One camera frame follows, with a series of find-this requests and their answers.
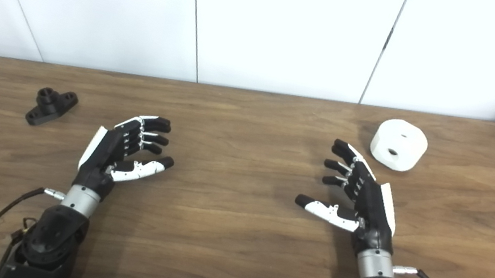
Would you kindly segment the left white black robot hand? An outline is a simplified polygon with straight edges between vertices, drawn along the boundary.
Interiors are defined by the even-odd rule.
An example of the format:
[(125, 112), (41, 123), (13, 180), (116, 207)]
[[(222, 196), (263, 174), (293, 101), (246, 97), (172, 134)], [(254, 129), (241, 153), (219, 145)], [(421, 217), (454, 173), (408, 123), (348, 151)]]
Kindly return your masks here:
[(163, 133), (170, 133), (171, 122), (158, 116), (135, 116), (111, 129), (101, 126), (78, 163), (72, 185), (93, 191), (104, 201), (116, 182), (140, 180), (171, 168), (169, 156), (147, 161), (133, 161), (138, 151), (162, 154), (169, 144)]

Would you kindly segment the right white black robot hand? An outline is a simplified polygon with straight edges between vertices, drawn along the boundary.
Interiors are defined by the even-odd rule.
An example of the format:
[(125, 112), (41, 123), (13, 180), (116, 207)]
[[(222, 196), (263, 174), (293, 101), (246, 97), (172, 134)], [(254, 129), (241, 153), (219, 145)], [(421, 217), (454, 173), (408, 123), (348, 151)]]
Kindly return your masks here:
[(336, 139), (331, 148), (341, 161), (326, 159), (326, 168), (336, 170), (337, 176), (324, 176), (325, 185), (338, 187), (352, 202), (350, 209), (322, 202), (306, 195), (297, 195), (295, 203), (351, 233), (355, 254), (367, 250), (380, 250), (394, 254), (395, 209), (391, 184), (378, 183), (368, 162), (350, 143)]

